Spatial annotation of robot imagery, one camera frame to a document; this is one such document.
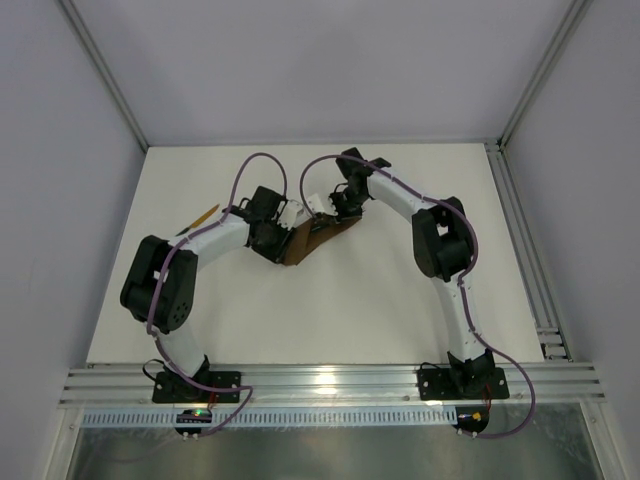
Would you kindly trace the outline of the gold knife green handle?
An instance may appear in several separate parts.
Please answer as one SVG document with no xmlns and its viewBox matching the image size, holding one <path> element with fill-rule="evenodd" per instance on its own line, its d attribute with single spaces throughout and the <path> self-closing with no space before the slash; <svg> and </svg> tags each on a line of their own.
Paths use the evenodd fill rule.
<svg viewBox="0 0 640 480">
<path fill-rule="evenodd" d="M 220 205 L 216 204 L 213 207 L 211 207 L 209 210 L 207 210 L 206 212 L 204 212 L 202 215 L 200 215 L 196 220 L 194 220 L 193 222 L 191 222 L 188 226 L 186 226 L 185 228 L 183 228 L 182 230 L 180 230 L 177 233 L 177 236 L 179 235 L 184 235 L 186 234 L 188 231 L 195 229 L 197 227 L 199 227 L 200 225 L 202 225 L 207 219 L 209 219 L 214 213 L 217 212 L 217 210 L 219 209 Z"/>
</svg>

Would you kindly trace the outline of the brown cloth napkin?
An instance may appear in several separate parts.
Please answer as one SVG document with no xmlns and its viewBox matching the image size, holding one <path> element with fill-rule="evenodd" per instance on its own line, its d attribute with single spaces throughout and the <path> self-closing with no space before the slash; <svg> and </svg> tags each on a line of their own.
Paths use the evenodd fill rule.
<svg viewBox="0 0 640 480">
<path fill-rule="evenodd" d="M 284 266 L 299 265 L 306 257 L 332 238 L 340 235 L 356 225 L 361 216 L 339 219 L 326 214 L 316 215 L 293 229 L 281 264 Z"/>
</svg>

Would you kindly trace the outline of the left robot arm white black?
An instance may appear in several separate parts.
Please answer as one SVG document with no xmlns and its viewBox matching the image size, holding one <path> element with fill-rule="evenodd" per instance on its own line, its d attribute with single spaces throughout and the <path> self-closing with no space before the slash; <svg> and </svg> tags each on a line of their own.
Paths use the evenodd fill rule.
<svg viewBox="0 0 640 480">
<path fill-rule="evenodd" d="M 266 187 L 210 215 L 201 225 L 169 239 L 149 235 L 138 246 L 120 294 L 120 303 L 146 325 L 156 347 L 178 375 L 193 378 L 206 356 L 188 324 L 198 272 L 243 248 L 281 264 L 303 205 Z"/>
</svg>

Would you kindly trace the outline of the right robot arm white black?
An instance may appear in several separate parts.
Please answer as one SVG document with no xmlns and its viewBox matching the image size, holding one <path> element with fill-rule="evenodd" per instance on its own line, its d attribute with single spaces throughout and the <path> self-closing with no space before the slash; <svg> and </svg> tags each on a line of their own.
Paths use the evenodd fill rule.
<svg viewBox="0 0 640 480">
<path fill-rule="evenodd" d="M 360 217 L 368 200 L 390 207 L 411 225 L 412 249 L 420 272 L 433 281 L 444 312 L 450 381 L 462 395 L 481 389 L 494 372 L 493 354 L 469 325 L 474 307 L 465 274 L 476 247 L 459 199 L 435 200 L 401 180 L 382 158 L 366 161 L 357 148 L 336 164 L 346 187 L 330 195 L 339 220 Z"/>
</svg>

